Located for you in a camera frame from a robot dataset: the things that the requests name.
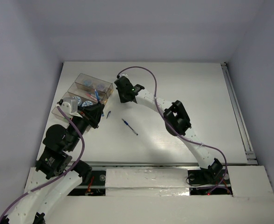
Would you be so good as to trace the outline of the clear jar blue pins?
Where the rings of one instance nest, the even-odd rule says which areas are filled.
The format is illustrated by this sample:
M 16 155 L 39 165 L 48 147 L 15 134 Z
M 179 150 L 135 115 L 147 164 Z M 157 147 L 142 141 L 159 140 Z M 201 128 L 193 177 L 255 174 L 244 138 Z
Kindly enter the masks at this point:
M 84 80 L 84 81 L 83 81 L 83 84 L 84 84 L 85 86 L 92 86 L 92 81 L 91 81 L 91 80 Z

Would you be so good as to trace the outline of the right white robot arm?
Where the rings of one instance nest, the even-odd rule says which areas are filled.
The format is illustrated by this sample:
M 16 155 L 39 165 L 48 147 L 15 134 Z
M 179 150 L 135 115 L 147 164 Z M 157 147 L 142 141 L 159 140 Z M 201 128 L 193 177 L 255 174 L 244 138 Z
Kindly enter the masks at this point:
M 181 101 L 170 102 L 157 98 L 143 86 L 133 85 L 125 76 L 117 76 L 116 89 L 121 103 L 134 102 L 159 113 L 164 120 L 166 130 L 171 135 L 182 139 L 197 160 L 203 179 L 208 183 L 216 182 L 223 169 L 221 162 L 207 151 L 206 146 L 192 130 L 191 120 Z

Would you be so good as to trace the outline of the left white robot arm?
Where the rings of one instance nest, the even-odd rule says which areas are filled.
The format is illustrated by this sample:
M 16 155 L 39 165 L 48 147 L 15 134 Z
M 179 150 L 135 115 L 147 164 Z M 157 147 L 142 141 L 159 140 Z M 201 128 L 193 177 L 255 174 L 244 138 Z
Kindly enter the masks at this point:
M 100 102 L 82 107 L 65 98 L 56 108 L 69 122 L 56 124 L 46 131 L 43 153 L 36 162 L 27 189 L 0 217 L 0 224 L 45 224 L 55 208 L 80 184 L 91 179 L 92 167 L 80 158 L 72 164 L 68 155 L 78 142 L 85 146 L 83 133 L 90 126 L 98 128 L 104 105 Z

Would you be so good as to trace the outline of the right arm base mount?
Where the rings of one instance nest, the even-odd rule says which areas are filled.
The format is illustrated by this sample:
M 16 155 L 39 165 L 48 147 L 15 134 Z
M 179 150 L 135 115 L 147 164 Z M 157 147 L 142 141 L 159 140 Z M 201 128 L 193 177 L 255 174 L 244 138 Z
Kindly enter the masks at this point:
M 233 195 L 228 170 L 218 159 L 208 169 L 188 170 L 186 183 L 191 196 Z

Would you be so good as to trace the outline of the blue white tape roll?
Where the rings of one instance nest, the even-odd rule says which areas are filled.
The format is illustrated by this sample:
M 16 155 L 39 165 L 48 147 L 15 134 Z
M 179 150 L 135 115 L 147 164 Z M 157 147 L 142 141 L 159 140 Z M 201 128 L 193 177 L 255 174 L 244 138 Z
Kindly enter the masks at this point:
M 80 106 L 82 104 L 82 99 L 79 96 L 74 96 L 73 99 L 77 100 L 78 106 Z
M 85 108 L 88 106 L 92 106 L 94 103 L 92 101 L 86 100 L 81 104 L 81 107 Z

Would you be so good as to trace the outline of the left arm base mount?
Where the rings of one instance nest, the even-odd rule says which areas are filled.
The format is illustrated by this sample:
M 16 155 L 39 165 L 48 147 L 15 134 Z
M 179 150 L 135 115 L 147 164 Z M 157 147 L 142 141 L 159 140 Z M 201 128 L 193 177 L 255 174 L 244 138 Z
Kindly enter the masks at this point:
M 68 196 L 105 196 L 106 170 L 93 170 L 87 183 L 75 187 Z

